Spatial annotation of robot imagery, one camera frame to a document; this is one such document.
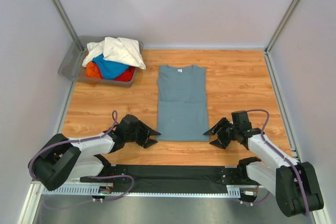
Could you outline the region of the grey-blue t shirt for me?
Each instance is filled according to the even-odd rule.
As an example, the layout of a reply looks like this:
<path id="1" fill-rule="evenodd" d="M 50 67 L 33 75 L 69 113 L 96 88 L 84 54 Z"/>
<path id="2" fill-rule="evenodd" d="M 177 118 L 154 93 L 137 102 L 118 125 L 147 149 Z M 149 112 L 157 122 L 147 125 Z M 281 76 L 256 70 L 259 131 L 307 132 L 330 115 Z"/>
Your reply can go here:
<path id="1" fill-rule="evenodd" d="M 158 141 L 207 142 L 206 69 L 160 65 L 157 79 Z"/>

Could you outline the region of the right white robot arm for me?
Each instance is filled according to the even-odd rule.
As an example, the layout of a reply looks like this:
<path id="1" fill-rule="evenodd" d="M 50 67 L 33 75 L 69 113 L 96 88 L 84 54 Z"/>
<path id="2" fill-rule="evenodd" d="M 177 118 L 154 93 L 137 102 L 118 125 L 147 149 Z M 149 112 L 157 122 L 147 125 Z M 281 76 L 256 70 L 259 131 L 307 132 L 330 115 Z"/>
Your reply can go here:
<path id="1" fill-rule="evenodd" d="M 309 162 L 300 162 L 287 155 L 266 135 L 265 129 L 253 127 L 248 111 L 235 111 L 232 120 L 220 119 L 205 135 L 216 135 L 211 145 L 225 149 L 236 141 L 254 157 L 242 159 L 236 171 L 237 179 L 248 184 L 252 180 L 266 188 L 276 198 L 280 211 L 287 217 L 324 208 L 316 171 Z"/>

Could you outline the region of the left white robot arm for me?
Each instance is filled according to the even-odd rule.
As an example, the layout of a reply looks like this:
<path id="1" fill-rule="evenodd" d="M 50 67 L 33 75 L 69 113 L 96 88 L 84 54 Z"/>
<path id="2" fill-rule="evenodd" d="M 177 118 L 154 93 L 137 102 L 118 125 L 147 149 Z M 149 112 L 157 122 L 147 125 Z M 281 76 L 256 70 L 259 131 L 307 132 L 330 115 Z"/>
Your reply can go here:
<path id="1" fill-rule="evenodd" d="M 116 152 L 130 142 L 142 148 L 157 143 L 152 137 L 160 133 L 136 116 L 127 114 L 118 122 L 118 113 L 113 111 L 112 118 L 112 126 L 94 136 L 67 138 L 61 133 L 54 135 L 29 161 L 32 179 L 41 182 L 49 191 L 72 179 L 109 182 L 114 179 L 114 174 L 105 154 Z"/>

